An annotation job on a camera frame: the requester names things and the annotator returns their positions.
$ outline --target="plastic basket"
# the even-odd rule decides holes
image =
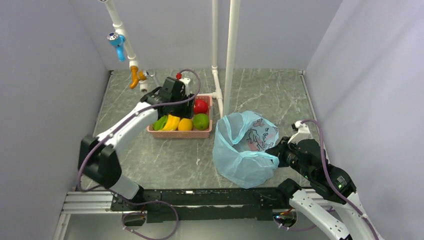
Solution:
[[[201,99],[209,105],[209,111],[206,115],[209,117],[209,127],[206,130],[200,131],[193,128],[191,131],[155,131],[152,125],[147,127],[147,131],[153,135],[154,138],[168,138],[168,139],[207,139],[212,131],[212,97],[211,96],[196,96],[196,99]]]

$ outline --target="apple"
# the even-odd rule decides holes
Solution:
[[[208,103],[202,99],[196,99],[194,101],[194,114],[206,114],[208,112],[209,106]]]

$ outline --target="pipe elbow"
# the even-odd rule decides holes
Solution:
[[[129,88],[134,89],[135,87],[137,87],[137,84],[139,84],[139,81],[140,81],[140,78],[137,75],[139,68],[136,66],[131,66],[129,69],[131,69],[131,75],[132,75],[131,84],[129,85]]]

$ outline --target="cable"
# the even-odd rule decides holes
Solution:
[[[333,207],[330,207],[328,210],[326,210],[327,212],[329,212],[329,213],[332,213],[332,212],[335,212],[336,210],[334,210],[333,209]],[[317,225],[312,225],[312,226],[309,226],[309,227],[306,227],[306,228],[290,228],[291,226],[283,226],[281,223],[279,223],[279,222],[277,222],[277,220],[276,220],[276,218],[275,217],[273,217],[273,220],[274,220],[274,222],[278,225],[278,228],[284,228],[285,230],[287,230],[287,231],[293,231],[293,232],[304,232],[304,231],[309,231],[309,230],[312,230],[312,229],[314,229]]]
[[[280,213],[280,215],[287,215],[289,214],[291,211],[293,210],[293,207],[291,206],[287,211],[283,211],[282,213]]]
[[[371,230],[372,235],[374,236],[375,240],[379,240],[379,236],[377,235],[377,232],[374,229],[373,225],[371,224],[370,220],[368,220],[367,217],[364,217],[364,213],[353,202],[351,202],[349,199],[347,199],[345,196],[343,196],[337,190],[336,186],[334,186],[334,184],[331,182],[329,170],[327,169],[327,165],[326,165],[326,155],[324,153],[324,135],[323,135],[323,131],[321,129],[321,125],[318,123],[318,121],[316,121],[314,119],[305,119],[305,120],[303,120],[300,123],[301,124],[304,124],[306,122],[312,122],[318,128],[318,132],[319,132],[319,147],[320,147],[320,151],[321,151],[321,162],[322,162],[322,167],[324,168],[325,179],[327,180],[328,185],[335,192],[335,194],[337,196],[339,196],[343,201],[345,201],[346,203],[348,203],[353,209],[355,209],[355,211],[358,212],[358,214],[362,217],[362,219],[368,225],[368,227]]]
[[[175,101],[175,102],[164,102],[164,103],[158,103],[158,104],[150,105],[150,106],[145,107],[145,108],[143,108],[143,109],[141,109],[141,110],[139,110],[137,112],[134,112],[131,116],[129,116],[124,121],[122,121],[122,123],[120,125],[118,125],[118,127],[116,127],[109,135],[107,135],[103,140],[101,140],[98,144],[96,144],[93,147],[93,149],[87,154],[87,156],[84,158],[84,161],[82,161],[81,166],[79,167],[78,176],[77,176],[77,186],[78,186],[78,189],[81,192],[89,192],[89,191],[92,191],[92,190],[100,187],[100,185],[96,185],[96,186],[90,187],[88,189],[84,189],[81,186],[81,178],[83,176],[84,168],[86,167],[87,162],[89,161],[89,159],[91,158],[91,156],[94,154],[94,152],[101,145],[103,145],[105,142],[107,142],[111,137],[113,137],[114,134],[116,134],[119,130],[121,130],[128,122],[130,122],[133,118],[137,117],[142,112],[147,111],[149,109],[153,109],[153,108],[157,108],[157,107],[162,107],[162,106],[172,106],[172,105],[184,104],[184,103],[187,103],[187,102],[195,99],[195,97],[200,93],[200,89],[201,89],[201,80],[200,80],[200,77],[199,77],[199,75],[195,71],[193,71],[191,69],[183,69],[183,70],[179,71],[180,74],[183,73],[183,72],[191,72],[191,73],[193,73],[196,76],[197,81],[198,81],[198,90],[197,90],[197,92],[193,96],[189,97],[186,100]],[[109,191],[111,193],[114,193],[114,194],[119,195],[118,193],[116,193],[116,192],[114,192],[114,191],[112,191],[110,189],[109,189]],[[133,234],[135,234],[135,235],[137,235],[139,237],[142,237],[144,239],[147,239],[147,240],[166,240],[166,239],[170,238],[177,231],[178,223],[179,223],[178,213],[177,213],[177,210],[171,204],[169,204],[169,203],[167,203],[165,201],[159,201],[159,200],[156,200],[156,201],[147,201],[147,202],[142,202],[142,203],[134,203],[134,202],[131,202],[130,200],[126,199],[125,197],[123,197],[121,195],[119,195],[119,196],[124,201],[126,201],[128,204],[134,205],[134,206],[140,206],[140,205],[146,205],[146,204],[153,204],[153,203],[162,203],[162,204],[165,204],[165,205],[167,205],[168,207],[170,207],[173,210],[173,212],[175,213],[175,218],[176,218],[175,227],[174,227],[173,231],[168,236],[163,237],[163,238],[150,238],[150,237],[144,236],[144,235],[142,235],[142,234],[140,234],[140,233],[138,233],[138,232],[136,232],[136,231],[134,231],[132,229],[129,229],[127,226],[125,226],[124,219],[127,216],[129,216],[129,215],[142,215],[142,216],[144,216],[144,213],[141,213],[141,212],[131,212],[131,213],[128,213],[128,214],[124,215],[124,217],[122,218],[123,230],[127,230],[127,231],[129,231],[129,232],[131,232],[131,233],[133,233]]]
[[[131,116],[129,116],[127,119],[125,119],[118,127],[116,127],[112,132],[111,132],[111,134],[112,134],[112,136],[114,135],[114,134],[116,134],[119,130],[121,130],[121,128],[122,127],[124,127],[128,122],[130,122],[133,118],[135,118],[135,117],[137,117],[140,113],[142,113],[142,112],[144,112],[144,111],[147,111],[147,110],[149,110],[149,109],[153,109],[153,108],[157,108],[157,107],[163,107],[163,106],[171,106],[171,105],[179,105],[179,104],[184,104],[184,103],[187,103],[187,102],[189,102],[189,101],[191,101],[191,100],[193,100],[199,93],[200,93],[200,89],[201,89],[201,80],[200,80],[200,77],[199,77],[199,75],[195,72],[195,71],[193,71],[193,70],[191,70],[191,69],[183,69],[183,70],[181,70],[181,71],[179,71],[179,73],[183,73],[183,72],[191,72],[191,73],[193,73],[195,76],[196,76],[196,78],[197,78],[197,81],[199,82],[199,85],[198,85],[198,90],[197,90],[197,92],[193,95],[193,96],[191,96],[191,97],[189,97],[188,99],[186,99],[186,100],[182,100],[182,101],[175,101],[175,102],[164,102],[164,103],[158,103],[158,104],[154,104],[154,105],[150,105],[150,106],[148,106],[148,107],[145,107],[145,108],[143,108],[143,109],[141,109],[141,110],[138,110],[137,112],[134,112]],[[77,182],[77,185],[78,185],[78,189],[81,191],[81,192],[89,192],[89,191],[92,191],[92,190],[94,190],[94,189],[96,189],[96,188],[98,188],[98,187],[100,187],[100,185],[96,185],[96,186],[94,186],[94,187],[91,187],[91,188],[89,188],[89,189],[84,189],[82,186],[81,186],[81,178],[82,178],[82,176],[83,176],[83,171],[84,171],[84,168],[86,167],[86,165],[87,165],[87,162],[88,162],[88,160],[91,158],[91,156],[94,154],[94,152],[102,145],[102,144],[104,144],[106,141],[108,141],[109,139],[111,138],[111,135],[109,134],[108,136],[106,136],[103,140],[101,140],[97,145],[95,145],[94,147],[93,147],[93,149],[87,154],[87,156],[84,158],[84,161],[82,161],[82,164],[81,164],[81,167],[79,168],[79,171],[78,171],[78,182]]]

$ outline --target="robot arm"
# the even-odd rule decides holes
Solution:
[[[365,219],[363,219],[367,215],[362,207],[356,186],[350,176],[341,168],[329,164],[327,159],[325,159],[325,166],[323,166],[320,146],[315,140],[306,139],[310,134],[306,124],[302,124],[298,121],[292,127],[294,130],[298,131],[298,133],[294,134],[290,138],[283,137],[278,145],[268,149],[266,152],[278,157],[279,167],[291,167],[307,179],[316,193],[327,200],[330,206],[336,210],[353,239],[374,240],[375,237],[370,227],[365,222]],[[348,204],[332,190],[324,174],[324,167],[326,167],[329,172],[331,183],[338,189],[339,193],[359,208],[359,210],[363,213],[362,216],[357,210],[355,210],[354,207]],[[293,186],[296,185],[297,183],[293,180],[287,179],[278,186],[277,192],[287,192],[287,190],[292,189]],[[301,191],[301,189],[298,189],[295,192],[283,194],[282,198],[290,199],[289,203],[292,207],[295,207],[311,219],[314,224],[316,224],[330,238],[333,236],[335,238],[332,239],[345,239],[337,238],[339,236],[334,235],[337,234],[337,232],[341,233],[342,229],[339,228],[339,226],[341,226],[341,222],[334,222],[336,219],[325,212],[325,210],[319,205],[314,204],[314,207],[309,207],[309,205],[302,202],[304,201],[304,198],[302,197],[303,194]],[[383,239],[378,232],[376,234],[378,235],[378,239]]]
[[[184,83],[168,77],[162,87],[144,95],[135,108],[114,126],[97,137],[87,135],[82,139],[78,169],[83,168],[84,175],[132,203],[144,202],[143,187],[122,174],[119,158],[143,129],[162,116],[172,114],[192,118],[193,103],[194,95],[186,95]]]

